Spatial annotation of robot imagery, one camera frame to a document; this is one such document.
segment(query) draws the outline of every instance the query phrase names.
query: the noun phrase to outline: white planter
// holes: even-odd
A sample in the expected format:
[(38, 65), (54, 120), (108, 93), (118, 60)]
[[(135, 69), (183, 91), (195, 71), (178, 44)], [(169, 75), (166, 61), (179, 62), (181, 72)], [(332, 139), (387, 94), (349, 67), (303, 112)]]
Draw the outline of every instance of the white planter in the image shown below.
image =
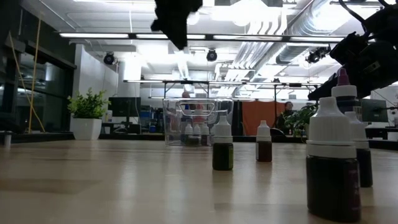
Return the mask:
[(71, 127), (76, 140), (97, 140), (101, 125), (101, 119), (72, 118)]

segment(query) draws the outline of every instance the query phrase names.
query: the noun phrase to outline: dark liquid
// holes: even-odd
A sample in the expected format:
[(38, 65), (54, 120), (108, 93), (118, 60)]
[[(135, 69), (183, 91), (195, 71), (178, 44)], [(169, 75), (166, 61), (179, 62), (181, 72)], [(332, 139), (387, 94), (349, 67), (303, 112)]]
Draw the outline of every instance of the dark liquid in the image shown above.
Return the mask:
[(200, 137), (185, 135), (185, 145), (186, 146), (199, 146)]
[(372, 187), (372, 157), (369, 149), (356, 149), (361, 187)]
[(181, 140), (181, 144), (185, 144), (185, 134), (181, 134), (181, 136), (180, 136), (180, 140)]
[(202, 146), (208, 146), (209, 145), (209, 136), (208, 135), (202, 135), (200, 138), (200, 142)]
[(213, 169), (232, 170), (234, 167), (234, 146), (232, 143), (214, 143)]
[(258, 141), (256, 143), (256, 160), (259, 162), (272, 161), (272, 142)]
[(307, 156), (307, 207), (334, 222), (361, 219), (356, 159)]

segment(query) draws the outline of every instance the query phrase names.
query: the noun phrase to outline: white bottle cap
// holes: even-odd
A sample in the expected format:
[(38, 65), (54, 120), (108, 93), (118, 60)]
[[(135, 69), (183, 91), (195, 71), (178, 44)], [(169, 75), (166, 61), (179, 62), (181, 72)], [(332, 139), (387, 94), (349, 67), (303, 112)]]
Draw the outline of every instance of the white bottle cap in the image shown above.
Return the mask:
[(200, 127), (200, 132), (202, 135), (209, 135), (209, 127), (207, 126), (207, 124), (202, 124)]
[(185, 134), (193, 134), (193, 128), (190, 123), (188, 123), (187, 126), (185, 127)]
[(347, 111), (345, 115), (349, 119), (351, 127), (351, 138), (357, 149), (369, 149), (369, 142), (366, 139), (365, 124), (360, 122), (354, 111)]
[(335, 97), (320, 98), (319, 109), (310, 118), (310, 139), (307, 144), (317, 145), (316, 147), (307, 146), (309, 155), (335, 158), (356, 157), (349, 119), (338, 109)]
[(194, 135), (200, 135), (200, 126), (199, 126), (199, 124), (195, 124), (195, 127), (193, 128), (193, 134)]
[(271, 132), (267, 121), (261, 121), (257, 128), (257, 141), (271, 141)]
[(215, 143), (232, 143), (231, 125), (226, 120), (226, 116), (220, 116), (218, 124), (214, 125)]
[(341, 68), (337, 71), (337, 86), (331, 89), (331, 96), (357, 96), (356, 86), (349, 84), (349, 77), (345, 68)]

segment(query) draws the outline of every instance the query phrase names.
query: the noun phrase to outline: pink bottle cap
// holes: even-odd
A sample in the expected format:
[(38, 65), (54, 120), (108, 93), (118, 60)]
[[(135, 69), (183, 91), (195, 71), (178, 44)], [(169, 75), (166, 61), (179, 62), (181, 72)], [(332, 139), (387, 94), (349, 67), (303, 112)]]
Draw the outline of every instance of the pink bottle cap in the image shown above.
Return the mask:
[(337, 76), (337, 85), (338, 86), (350, 85), (349, 84), (349, 78), (348, 78), (348, 75), (347, 75), (347, 71), (346, 71), (345, 68), (340, 68), (337, 71), (337, 74), (338, 74), (338, 76)]

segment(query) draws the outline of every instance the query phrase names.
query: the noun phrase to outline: yellow rope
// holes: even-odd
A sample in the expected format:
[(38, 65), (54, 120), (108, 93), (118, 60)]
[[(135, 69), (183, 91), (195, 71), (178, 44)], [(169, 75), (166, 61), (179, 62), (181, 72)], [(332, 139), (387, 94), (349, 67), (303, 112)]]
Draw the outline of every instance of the yellow rope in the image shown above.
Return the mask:
[(35, 63), (33, 66), (33, 81), (32, 81), (32, 91), (30, 93), (30, 114), (29, 114), (29, 133), (32, 132), (32, 112), (33, 112), (33, 94), (35, 90), (35, 79), (36, 79), (36, 67), (37, 67), (37, 53), (39, 52), (39, 39), (40, 39), (40, 26), (42, 25), (42, 17), (39, 17), (39, 26), (37, 27), (37, 38), (36, 38), (36, 53), (35, 53)]
[[(21, 79), (22, 87), (24, 87), (25, 95), (26, 95), (27, 101), (29, 102), (29, 104), (31, 104), (30, 98), (29, 98), (29, 96), (28, 96), (28, 94), (27, 94), (27, 91), (26, 91), (26, 87), (25, 87), (25, 83), (24, 83), (24, 78), (22, 77), (22, 73), (21, 73), (21, 70), (20, 70), (20, 68), (19, 68), (19, 63), (18, 63), (17, 55), (16, 55), (16, 53), (15, 53), (14, 41), (12, 40), (11, 32), (9, 32), (9, 36), (10, 36), (10, 41), (11, 41), (12, 53), (14, 54), (14, 60), (15, 60), (15, 63), (16, 63), (16, 65), (17, 65), (17, 70), (18, 70), (19, 78)], [(33, 113), (35, 114), (35, 117), (36, 117), (37, 120), (39, 121), (40, 126), (42, 127), (43, 132), (45, 132), (45, 129), (44, 129), (44, 127), (43, 127), (43, 124), (42, 124), (42, 122), (41, 122), (39, 116), (37, 116), (37, 113), (36, 113), (35, 108), (33, 108)]]

